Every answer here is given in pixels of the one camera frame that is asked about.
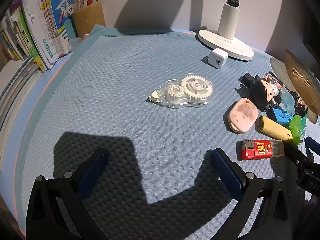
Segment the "person's right hand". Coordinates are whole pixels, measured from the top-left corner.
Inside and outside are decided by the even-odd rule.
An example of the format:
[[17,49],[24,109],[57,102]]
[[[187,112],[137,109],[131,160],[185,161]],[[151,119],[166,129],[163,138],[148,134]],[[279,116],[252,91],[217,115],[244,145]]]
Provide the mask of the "person's right hand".
[[299,213],[302,220],[319,219],[319,197],[311,196],[310,200],[306,200]]

